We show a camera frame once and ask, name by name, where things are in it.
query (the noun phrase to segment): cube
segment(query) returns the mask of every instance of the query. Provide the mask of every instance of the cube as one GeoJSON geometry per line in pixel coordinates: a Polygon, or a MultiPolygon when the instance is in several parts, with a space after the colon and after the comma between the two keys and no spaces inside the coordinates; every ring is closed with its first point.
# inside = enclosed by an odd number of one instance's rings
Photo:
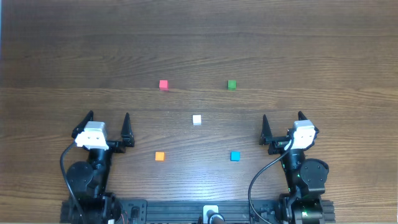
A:
{"type": "Polygon", "coordinates": [[[236,90],[236,80],[228,80],[228,90],[236,90]]]}
{"type": "Polygon", "coordinates": [[[164,152],[155,152],[155,161],[164,161],[164,152]]]}
{"type": "Polygon", "coordinates": [[[241,152],[231,152],[231,161],[241,160],[241,152]]]}
{"type": "Polygon", "coordinates": [[[161,80],[159,82],[159,89],[163,91],[169,90],[169,82],[167,80],[161,80]]]}
{"type": "Polygon", "coordinates": [[[201,115],[193,115],[192,123],[193,125],[201,125],[201,115]]]}

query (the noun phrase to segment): brown wooden surface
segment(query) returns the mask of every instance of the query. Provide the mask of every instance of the brown wooden surface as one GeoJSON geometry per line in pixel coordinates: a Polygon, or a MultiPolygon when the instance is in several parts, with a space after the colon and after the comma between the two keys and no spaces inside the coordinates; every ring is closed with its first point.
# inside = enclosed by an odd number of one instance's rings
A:
{"type": "MultiPolygon", "coordinates": [[[[330,166],[323,198],[337,221],[397,221],[398,1],[3,0],[2,10],[0,222],[58,221],[59,157],[89,110],[111,138],[130,113],[136,147],[114,156],[108,190],[148,200],[246,200],[275,159],[257,145],[262,115],[282,135],[303,110],[321,130],[307,154],[330,166]]],[[[74,149],[67,166],[86,157],[74,149]]],[[[278,164],[253,197],[286,191],[278,164]]]]}

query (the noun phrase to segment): white cube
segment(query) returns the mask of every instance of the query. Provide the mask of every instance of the white cube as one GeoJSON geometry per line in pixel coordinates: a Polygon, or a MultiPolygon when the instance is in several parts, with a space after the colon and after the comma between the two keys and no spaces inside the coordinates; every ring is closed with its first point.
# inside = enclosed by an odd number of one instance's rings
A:
{"type": "Polygon", "coordinates": [[[201,115],[192,116],[193,125],[201,125],[201,115]]]}

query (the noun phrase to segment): orange cube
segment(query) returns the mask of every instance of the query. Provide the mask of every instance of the orange cube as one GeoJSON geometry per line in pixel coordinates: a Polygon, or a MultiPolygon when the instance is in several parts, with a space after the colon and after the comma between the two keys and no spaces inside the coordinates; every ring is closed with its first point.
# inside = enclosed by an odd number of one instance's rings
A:
{"type": "Polygon", "coordinates": [[[164,161],[164,152],[156,152],[155,161],[164,161]]]}

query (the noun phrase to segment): black cable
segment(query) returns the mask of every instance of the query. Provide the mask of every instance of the black cable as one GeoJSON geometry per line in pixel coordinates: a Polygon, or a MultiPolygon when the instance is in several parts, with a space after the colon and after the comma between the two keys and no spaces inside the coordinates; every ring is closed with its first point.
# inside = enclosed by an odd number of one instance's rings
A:
{"type": "Polygon", "coordinates": [[[67,173],[65,172],[65,168],[64,168],[64,166],[63,166],[63,158],[64,158],[65,155],[68,153],[68,151],[69,151],[71,148],[73,148],[73,147],[75,146],[75,144],[76,144],[76,143],[73,142],[72,144],[70,144],[70,146],[68,146],[68,147],[64,150],[64,152],[62,153],[61,158],[60,158],[60,165],[61,165],[61,171],[62,171],[63,179],[65,180],[65,183],[67,183],[67,187],[68,187],[70,196],[72,197],[73,202],[74,202],[74,204],[76,205],[76,208],[77,208],[77,210],[78,210],[79,213],[80,213],[81,219],[83,220],[83,224],[87,224],[87,222],[86,222],[86,217],[85,217],[85,214],[84,214],[84,212],[83,212],[83,209],[81,208],[81,206],[80,206],[78,200],[77,200],[76,197],[75,197],[75,194],[74,194],[73,191],[72,191],[72,188],[70,187],[69,181],[68,181],[68,179],[67,179],[67,173]]]}
{"type": "Polygon", "coordinates": [[[293,143],[294,143],[294,139],[292,139],[292,142],[290,143],[289,148],[288,148],[282,155],[280,155],[280,156],[279,156],[278,158],[276,158],[274,161],[270,162],[268,165],[266,165],[264,168],[262,168],[262,169],[253,177],[253,179],[252,179],[251,182],[250,182],[250,186],[249,186],[249,190],[248,190],[248,198],[249,198],[250,207],[251,207],[251,209],[254,211],[254,213],[255,213],[262,221],[264,221],[264,222],[267,223],[267,224],[273,224],[273,223],[271,223],[271,222],[265,220],[264,218],[262,218],[261,215],[258,214],[258,213],[256,212],[256,209],[254,209],[254,205],[253,205],[252,200],[251,200],[251,189],[252,189],[253,184],[254,184],[254,182],[256,181],[256,179],[257,179],[266,169],[270,168],[270,166],[274,165],[275,163],[277,163],[278,161],[280,161],[284,156],[286,156],[286,154],[291,150],[291,148],[292,148],[292,146],[293,146],[293,143]]]}

